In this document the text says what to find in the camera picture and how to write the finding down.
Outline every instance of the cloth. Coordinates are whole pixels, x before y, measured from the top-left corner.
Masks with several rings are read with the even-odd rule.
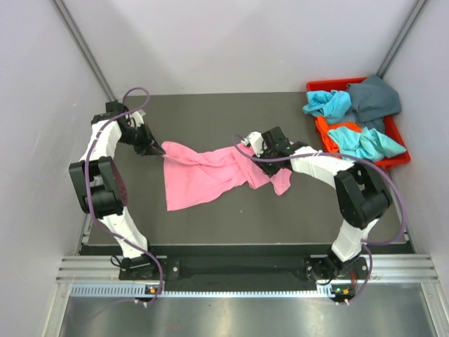
[[[372,121],[359,121],[355,112],[351,109],[349,109],[349,111],[344,114],[343,118],[341,118],[341,120],[338,122],[339,124],[341,123],[347,123],[347,122],[354,122],[357,123],[358,126],[360,126],[361,128],[368,128],[368,129],[372,129],[375,128],[376,130],[378,130],[381,133],[385,133],[385,124],[384,124],[384,119],[383,117],[378,118],[378,119],[374,119]]]
[[[358,122],[373,121],[401,112],[398,92],[377,75],[369,76],[362,83],[350,84],[348,93]]]
[[[361,133],[340,127],[329,130],[328,135],[340,147],[340,153],[379,161],[404,153],[406,148],[375,129],[363,128]]]
[[[302,108],[305,114],[322,116],[328,124],[335,124],[351,107],[351,98],[346,91],[307,91],[307,102]]]
[[[254,154],[250,148],[239,147],[246,154]],[[254,161],[245,158],[235,147],[198,153],[178,143],[164,142],[162,148],[166,151],[163,174],[167,211],[210,202],[246,182],[253,189],[271,182],[277,195],[290,187],[291,171],[281,169],[268,178]]]
[[[318,116],[315,119],[315,126],[316,126],[316,129],[320,133],[321,141],[323,142],[327,151],[334,152],[334,153],[340,152],[340,148],[338,147],[338,144],[335,144],[335,142],[332,140],[332,138],[329,137],[329,135],[328,135],[329,130],[333,130],[335,128],[339,128],[342,126],[346,126],[348,129],[353,130],[355,132],[362,131],[362,128],[358,124],[354,123],[353,121],[329,125],[326,123],[326,120],[322,116]]]

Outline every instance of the gray cloth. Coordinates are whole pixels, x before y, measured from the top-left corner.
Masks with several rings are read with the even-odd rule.
[[[338,121],[338,123],[347,123],[348,121],[353,121],[354,123],[357,123],[361,128],[368,128],[371,130],[372,128],[375,128],[380,133],[385,133],[385,124],[383,118],[374,119],[372,121],[367,121],[363,123],[362,121],[358,121],[356,114],[354,111],[349,109],[349,111],[344,114],[343,118]]]
[[[369,76],[362,83],[348,85],[348,93],[358,122],[373,121],[401,112],[398,92],[377,75]]]

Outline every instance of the light blue towel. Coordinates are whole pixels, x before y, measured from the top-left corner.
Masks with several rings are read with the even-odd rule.
[[[404,146],[374,128],[363,128],[359,133],[342,126],[329,130],[328,135],[339,146],[341,153],[358,158],[378,161],[407,151]]]
[[[328,124],[337,123],[351,107],[351,97],[346,91],[308,91],[307,102],[302,111],[315,117],[323,116]]]

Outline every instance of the white wall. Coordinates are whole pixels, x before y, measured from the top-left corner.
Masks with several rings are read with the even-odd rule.
[[[83,220],[67,168],[105,97],[50,1],[2,1],[0,46],[0,335],[38,336]]]
[[[116,95],[305,90],[375,72],[415,0],[66,0]]]
[[[430,253],[449,298],[449,1],[432,0],[385,79],[401,95],[396,122],[410,151],[394,171],[419,248]]]

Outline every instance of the pink towel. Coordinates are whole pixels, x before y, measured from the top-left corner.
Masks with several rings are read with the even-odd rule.
[[[254,154],[252,149],[239,146],[245,153]],[[210,202],[246,181],[253,189],[271,181],[277,195],[290,187],[289,170],[282,169],[268,178],[253,161],[242,156],[234,147],[198,153],[181,144],[164,142],[162,148],[166,151],[163,174],[167,211]]]

